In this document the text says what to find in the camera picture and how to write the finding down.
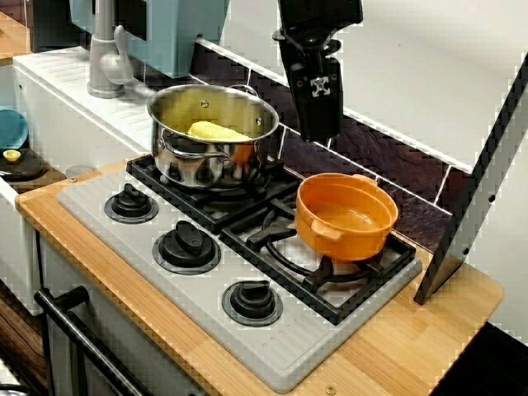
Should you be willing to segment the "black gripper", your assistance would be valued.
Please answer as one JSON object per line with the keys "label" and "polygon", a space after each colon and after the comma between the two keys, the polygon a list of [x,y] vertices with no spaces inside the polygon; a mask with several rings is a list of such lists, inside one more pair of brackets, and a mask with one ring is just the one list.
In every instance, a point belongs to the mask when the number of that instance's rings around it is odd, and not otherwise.
{"label": "black gripper", "polygon": [[[327,57],[342,44],[332,38],[336,30],[310,28],[298,31],[283,26],[272,34],[279,44],[285,67],[290,67],[289,84],[305,141],[330,139],[342,132],[343,93],[339,62]],[[308,67],[322,67],[315,73]]]}

